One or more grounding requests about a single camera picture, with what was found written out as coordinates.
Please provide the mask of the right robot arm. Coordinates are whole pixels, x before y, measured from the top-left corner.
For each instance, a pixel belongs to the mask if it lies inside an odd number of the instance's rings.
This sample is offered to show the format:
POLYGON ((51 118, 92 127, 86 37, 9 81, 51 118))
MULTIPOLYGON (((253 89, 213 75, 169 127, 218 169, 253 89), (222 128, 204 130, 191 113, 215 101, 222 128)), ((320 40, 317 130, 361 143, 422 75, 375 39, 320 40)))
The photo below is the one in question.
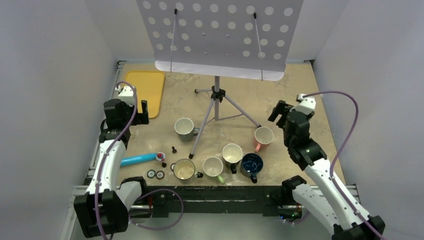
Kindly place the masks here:
POLYGON ((283 130, 283 142, 292 161, 316 184, 316 195, 300 176, 282 182, 280 196, 288 204, 304 206, 327 229, 333 240, 381 240, 386 227, 355 199, 331 167, 321 146, 310 137, 310 119, 316 103, 312 98, 293 106, 279 100, 268 120, 283 130))

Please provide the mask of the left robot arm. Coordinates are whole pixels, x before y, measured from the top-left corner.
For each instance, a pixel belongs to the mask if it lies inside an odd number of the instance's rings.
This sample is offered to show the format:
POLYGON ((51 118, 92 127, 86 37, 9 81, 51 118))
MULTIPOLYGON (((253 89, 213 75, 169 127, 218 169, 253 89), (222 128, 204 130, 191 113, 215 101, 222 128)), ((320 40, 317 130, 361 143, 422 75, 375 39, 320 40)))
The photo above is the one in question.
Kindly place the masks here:
POLYGON ((93 178, 73 207, 86 238, 113 235, 127 230, 129 209, 135 202, 146 203, 149 191, 142 176, 125 179, 120 189, 117 177, 130 140, 130 126, 149 124, 148 102, 140 102, 142 112, 120 99, 103 104, 105 118, 100 124, 99 155, 93 178))

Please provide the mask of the black handled white mug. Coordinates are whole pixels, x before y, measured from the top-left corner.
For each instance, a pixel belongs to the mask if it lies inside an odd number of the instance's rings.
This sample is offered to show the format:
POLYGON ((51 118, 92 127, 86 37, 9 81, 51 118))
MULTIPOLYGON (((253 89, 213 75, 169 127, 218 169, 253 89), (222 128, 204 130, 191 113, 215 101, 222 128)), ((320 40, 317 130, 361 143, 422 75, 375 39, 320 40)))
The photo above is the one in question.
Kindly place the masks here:
POLYGON ((230 169, 231 173, 236 174, 237 166, 243 158, 243 150, 239 145, 229 143, 222 149, 222 158, 225 166, 230 169))

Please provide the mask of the grey teal mug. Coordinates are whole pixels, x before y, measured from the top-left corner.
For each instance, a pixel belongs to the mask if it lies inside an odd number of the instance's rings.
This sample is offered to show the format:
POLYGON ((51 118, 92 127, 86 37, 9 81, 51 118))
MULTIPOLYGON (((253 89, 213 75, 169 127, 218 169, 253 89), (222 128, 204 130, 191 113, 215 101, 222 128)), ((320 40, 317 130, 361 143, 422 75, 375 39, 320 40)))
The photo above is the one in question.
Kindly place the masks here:
POLYGON ((174 130, 182 142, 191 142, 198 134, 200 129, 195 127, 190 118, 180 118, 174 123, 174 130))

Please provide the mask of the cream beige mug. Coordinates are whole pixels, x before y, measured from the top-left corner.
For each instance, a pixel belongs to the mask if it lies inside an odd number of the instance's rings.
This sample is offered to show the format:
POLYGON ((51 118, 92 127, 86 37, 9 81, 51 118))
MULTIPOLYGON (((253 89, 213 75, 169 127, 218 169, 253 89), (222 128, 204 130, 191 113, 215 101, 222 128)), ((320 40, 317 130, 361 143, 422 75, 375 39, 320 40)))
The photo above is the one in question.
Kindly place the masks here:
POLYGON ((180 159, 173 165, 174 176, 183 184, 190 184, 191 182, 204 177, 202 172, 196 170, 196 165, 190 159, 180 159))

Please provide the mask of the pink mug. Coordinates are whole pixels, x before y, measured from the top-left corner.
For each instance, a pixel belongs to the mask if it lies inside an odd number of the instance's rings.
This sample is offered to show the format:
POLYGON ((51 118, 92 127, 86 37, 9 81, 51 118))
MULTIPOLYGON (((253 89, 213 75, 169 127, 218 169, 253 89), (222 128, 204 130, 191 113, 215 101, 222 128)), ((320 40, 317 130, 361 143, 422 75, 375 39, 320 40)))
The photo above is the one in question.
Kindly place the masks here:
POLYGON ((265 126, 257 128, 254 132, 255 152, 266 149, 274 140, 274 132, 265 126))

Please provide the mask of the dark blue mug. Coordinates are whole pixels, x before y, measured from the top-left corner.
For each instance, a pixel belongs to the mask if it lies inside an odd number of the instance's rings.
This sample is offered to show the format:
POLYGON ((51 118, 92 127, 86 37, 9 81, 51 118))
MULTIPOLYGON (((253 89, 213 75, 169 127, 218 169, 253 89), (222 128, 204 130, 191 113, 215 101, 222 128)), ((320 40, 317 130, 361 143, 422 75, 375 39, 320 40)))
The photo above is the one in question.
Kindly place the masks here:
POLYGON ((250 178, 253 184, 258 182, 258 173, 263 167, 264 161, 256 153, 247 153, 241 159, 240 171, 245 177, 250 178))

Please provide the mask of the light green mug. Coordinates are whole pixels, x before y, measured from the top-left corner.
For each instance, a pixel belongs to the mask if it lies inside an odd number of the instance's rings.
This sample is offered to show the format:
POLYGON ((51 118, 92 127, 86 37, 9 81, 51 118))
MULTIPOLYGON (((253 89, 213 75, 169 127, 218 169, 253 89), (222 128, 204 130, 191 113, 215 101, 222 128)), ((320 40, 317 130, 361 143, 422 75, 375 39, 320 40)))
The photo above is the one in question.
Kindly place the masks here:
POLYGON ((215 156, 206 158, 203 162, 202 169, 208 177, 216 178, 222 185, 225 184, 225 180, 221 176, 224 164, 220 158, 215 156))

